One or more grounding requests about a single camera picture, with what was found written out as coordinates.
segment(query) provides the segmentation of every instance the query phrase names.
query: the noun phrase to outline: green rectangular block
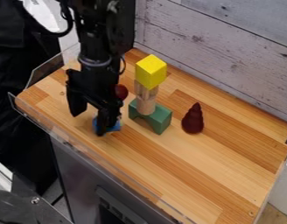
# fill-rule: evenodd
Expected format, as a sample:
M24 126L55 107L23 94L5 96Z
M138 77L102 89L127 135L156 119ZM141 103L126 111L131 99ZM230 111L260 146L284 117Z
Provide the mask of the green rectangular block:
M129 118L134 120L137 117L143 118L154 130L155 133L161 135L172 121L172 111L168 108L156 104L156 108L151 115L141 115L137 111L137 99L129 104Z

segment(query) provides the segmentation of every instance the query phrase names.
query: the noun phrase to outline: red cone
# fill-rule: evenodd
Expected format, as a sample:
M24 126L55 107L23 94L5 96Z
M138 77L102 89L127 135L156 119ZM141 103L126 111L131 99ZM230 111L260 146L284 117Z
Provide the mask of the red cone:
M182 128L189 134L198 134L204 129L204 119L200 104L195 103L182 119Z

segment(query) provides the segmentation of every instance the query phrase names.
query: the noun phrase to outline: wooden table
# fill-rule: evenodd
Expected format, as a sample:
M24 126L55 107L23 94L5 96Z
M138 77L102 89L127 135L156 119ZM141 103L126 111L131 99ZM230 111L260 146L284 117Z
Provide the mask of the wooden table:
M92 131L95 109L91 106L76 118L70 115L65 67L26 89L16 104L43 124L49 121L83 142L90 150L80 150L91 158L95 159L94 151L127 173L157 197L145 195L109 169L176 218L164 202L197 223L252 223L287 157L287 122L169 66L157 101L173 111L173 118L168 130L158 136L143 121L128 118L127 105L135 98L135 63L144 56L136 49L126 54L121 83L130 94L122 109L120 132L97 137ZM201 104L205 129L188 135L180 120L195 102Z

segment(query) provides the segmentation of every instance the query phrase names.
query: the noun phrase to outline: weathered wood wall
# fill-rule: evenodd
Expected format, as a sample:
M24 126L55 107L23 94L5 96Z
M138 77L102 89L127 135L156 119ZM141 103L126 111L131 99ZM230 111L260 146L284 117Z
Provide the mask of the weathered wood wall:
M287 0L136 2L138 48L287 121Z

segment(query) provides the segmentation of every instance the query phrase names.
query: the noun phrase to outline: yellow cube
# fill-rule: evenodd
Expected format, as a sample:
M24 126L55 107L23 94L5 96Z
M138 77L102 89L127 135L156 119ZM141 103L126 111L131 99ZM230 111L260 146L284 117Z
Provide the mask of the yellow cube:
M153 89L166 78L167 65L151 54L136 63L136 80L147 89Z

